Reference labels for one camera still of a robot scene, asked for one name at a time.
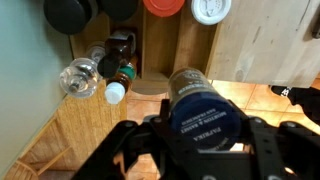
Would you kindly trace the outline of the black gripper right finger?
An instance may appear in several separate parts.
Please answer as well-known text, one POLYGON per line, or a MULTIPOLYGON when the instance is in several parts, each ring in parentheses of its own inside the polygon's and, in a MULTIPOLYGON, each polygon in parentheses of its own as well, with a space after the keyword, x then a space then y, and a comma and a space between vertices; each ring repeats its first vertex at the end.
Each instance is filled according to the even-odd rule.
POLYGON ((242 153, 231 155, 230 180, 288 180, 276 128, 259 117, 246 115, 232 101, 229 104, 240 118, 240 129, 233 140, 244 145, 242 153))

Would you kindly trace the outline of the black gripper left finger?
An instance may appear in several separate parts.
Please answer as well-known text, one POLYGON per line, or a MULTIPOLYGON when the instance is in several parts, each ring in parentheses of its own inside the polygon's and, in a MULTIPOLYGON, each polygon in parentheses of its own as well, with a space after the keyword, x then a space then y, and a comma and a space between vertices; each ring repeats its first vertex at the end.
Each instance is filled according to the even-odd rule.
POLYGON ((169 99, 163 99, 161 101, 161 107, 160 107, 160 118, 167 122, 170 117, 170 100, 169 99))

